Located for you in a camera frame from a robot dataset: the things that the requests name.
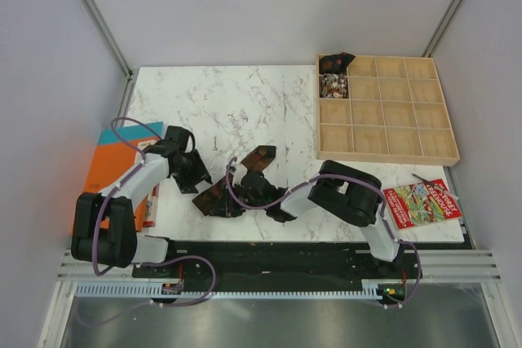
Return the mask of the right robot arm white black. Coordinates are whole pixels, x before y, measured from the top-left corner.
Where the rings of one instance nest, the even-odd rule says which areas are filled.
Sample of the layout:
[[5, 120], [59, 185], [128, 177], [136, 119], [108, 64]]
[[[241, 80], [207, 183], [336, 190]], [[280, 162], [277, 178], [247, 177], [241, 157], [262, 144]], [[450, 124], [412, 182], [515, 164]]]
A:
[[360, 228], [380, 276], [393, 277], [403, 267], [404, 250], [383, 221], [386, 199], [382, 184], [371, 174], [327, 160], [313, 178], [282, 188], [272, 185], [263, 172], [249, 169], [233, 157], [226, 166], [225, 186], [240, 207], [262, 210], [280, 223], [322, 209]]

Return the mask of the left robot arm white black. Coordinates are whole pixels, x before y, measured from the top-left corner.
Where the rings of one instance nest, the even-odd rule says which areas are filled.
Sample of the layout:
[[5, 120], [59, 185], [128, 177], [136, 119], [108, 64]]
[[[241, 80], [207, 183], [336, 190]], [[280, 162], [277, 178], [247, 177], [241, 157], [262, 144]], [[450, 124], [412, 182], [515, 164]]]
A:
[[196, 193], [197, 184], [211, 182], [196, 148], [185, 152], [166, 139], [147, 146], [140, 151], [140, 160], [103, 191], [78, 197], [72, 256], [91, 262], [97, 276], [129, 266], [138, 249], [135, 210], [167, 178], [173, 178], [183, 194]]

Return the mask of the brown red patterned tie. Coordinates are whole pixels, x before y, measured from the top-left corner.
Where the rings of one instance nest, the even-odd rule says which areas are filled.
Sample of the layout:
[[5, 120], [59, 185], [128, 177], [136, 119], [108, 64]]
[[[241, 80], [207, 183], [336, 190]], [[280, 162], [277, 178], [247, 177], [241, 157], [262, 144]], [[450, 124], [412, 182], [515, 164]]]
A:
[[[259, 145], [253, 149], [240, 163], [248, 170], [262, 172], [276, 158], [275, 145]], [[192, 203], [202, 212], [204, 216], [218, 218], [237, 218], [246, 210], [241, 207], [231, 196], [226, 180], [230, 181], [232, 190], [240, 197], [238, 185], [233, 184], [233, 175], [226, 174], [217, 183], [203, 191], [192, 199]]]

